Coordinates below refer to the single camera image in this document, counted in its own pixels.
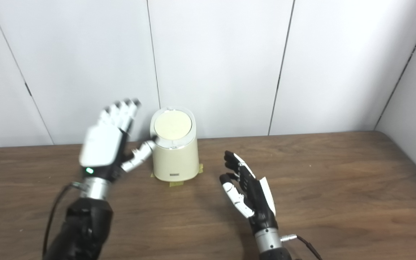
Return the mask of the white and black left hand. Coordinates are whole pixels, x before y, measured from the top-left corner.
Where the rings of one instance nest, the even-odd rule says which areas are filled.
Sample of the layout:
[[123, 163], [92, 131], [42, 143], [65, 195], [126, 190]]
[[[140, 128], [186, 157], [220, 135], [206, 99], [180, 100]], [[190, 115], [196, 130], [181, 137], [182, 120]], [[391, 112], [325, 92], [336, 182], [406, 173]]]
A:
[[140, 107], [138, 99], [124, 99], [101, 110], [96, 124], [87, 129], [80, 151], [79, 164], [84, 178], [95, 177], [114, 182], [152, 155], [158, 140], [156, 135], [131, 153], [125, 152], [129, 132]]

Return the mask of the white and black right hand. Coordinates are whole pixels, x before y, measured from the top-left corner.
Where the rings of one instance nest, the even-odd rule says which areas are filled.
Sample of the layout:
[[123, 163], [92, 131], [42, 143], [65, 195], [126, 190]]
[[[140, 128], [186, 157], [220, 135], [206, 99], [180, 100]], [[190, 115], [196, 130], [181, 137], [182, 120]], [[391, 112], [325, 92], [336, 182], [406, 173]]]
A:
[[253, 235], [266, 229], [278, 229], [276, 209], [267, 179], [257, 179], [247, 163], [236, 153], [226, 150], [225, 167], [232, 173], [219, 180], [234, 207], [248, 219]]

